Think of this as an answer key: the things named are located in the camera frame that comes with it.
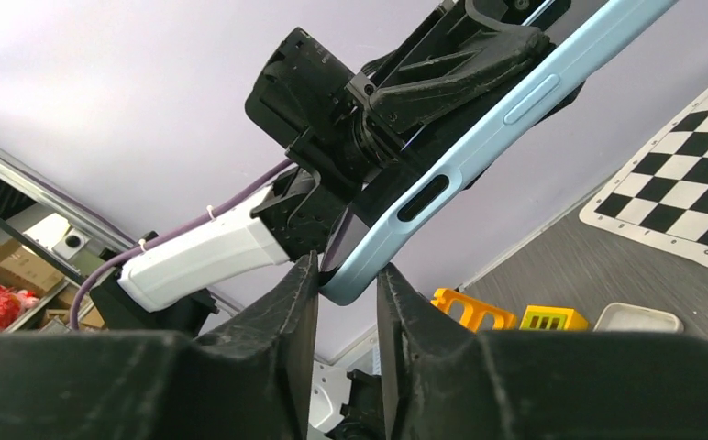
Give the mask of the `beige phone case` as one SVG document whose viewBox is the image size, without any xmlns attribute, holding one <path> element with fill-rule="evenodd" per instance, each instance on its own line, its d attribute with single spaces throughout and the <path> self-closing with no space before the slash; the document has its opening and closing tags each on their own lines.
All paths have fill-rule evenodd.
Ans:
<svg viewBox="0 0 708 440">
<path fill-rule="evenodd" d="M 599 315 L 594 331 L 682 333 L 683 322 L 674 313 L 624 302 L 612 302 Z"/>
</svg>

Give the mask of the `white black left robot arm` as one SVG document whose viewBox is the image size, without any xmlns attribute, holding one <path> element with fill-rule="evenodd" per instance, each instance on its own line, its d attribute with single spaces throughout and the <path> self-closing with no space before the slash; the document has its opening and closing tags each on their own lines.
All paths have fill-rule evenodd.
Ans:
<svg viewBox="0 0 708 440">
<path fill-rule="evenodd" d="M 112 329 L 197 333 L 208 287 L 314 254 L 329 283 L 376 221 L 559 45 L 568 1 L 444 1 L 394 50 L 351 70 L 297 27 L 249 94 L 286 161 L 233 200 L 145 236 L 90 275 Z"/>
</svg>

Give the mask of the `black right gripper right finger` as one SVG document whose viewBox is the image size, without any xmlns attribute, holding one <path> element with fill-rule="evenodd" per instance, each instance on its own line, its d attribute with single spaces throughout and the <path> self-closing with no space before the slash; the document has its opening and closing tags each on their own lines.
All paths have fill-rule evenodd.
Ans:
<svg viewBox="0 0 708 440">
<path fill-rule="evenodd" d="M 390 439 L 708 439 L 708 341 L 473 333 L 394 266 L 377 277 Z"/>
</svg>

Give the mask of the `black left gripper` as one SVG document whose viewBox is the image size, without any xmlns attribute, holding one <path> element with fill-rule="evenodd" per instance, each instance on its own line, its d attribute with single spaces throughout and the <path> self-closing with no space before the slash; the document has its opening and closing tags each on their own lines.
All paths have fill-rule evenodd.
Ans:
<svg viewBox="0 0 708 440">
<path fill-rule="evenodd" d="M 444 1 L 396 49 L 351 71 L 300 27 L 260 72 L 246 114 L 341 200 L 419 176 L 556 47 L 567 1 Z"/>
</svg>

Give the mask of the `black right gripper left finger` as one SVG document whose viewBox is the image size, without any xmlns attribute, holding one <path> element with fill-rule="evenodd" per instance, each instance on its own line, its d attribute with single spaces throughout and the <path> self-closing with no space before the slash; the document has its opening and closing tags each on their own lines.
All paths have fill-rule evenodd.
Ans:
<svg viewBox="0 0 708 440">
<path fill-rule="evenodd" d="M 303 256 L 195 338 L 0 333 L 0 439 L 304 439 L 318 284 Z"/>
</svg>

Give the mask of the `phone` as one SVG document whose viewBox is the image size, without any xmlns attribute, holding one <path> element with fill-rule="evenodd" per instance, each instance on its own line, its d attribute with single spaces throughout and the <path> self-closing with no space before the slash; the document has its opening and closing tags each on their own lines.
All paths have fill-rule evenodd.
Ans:
<svg viewBox="0 0 708 440">
<path fill-rule="evenodd" d="M 673 5 L 670 0 L 603 5 L 381 215 L 320 293 L 341 306 L 356 301 L 418 229 Z"/>
</svg>

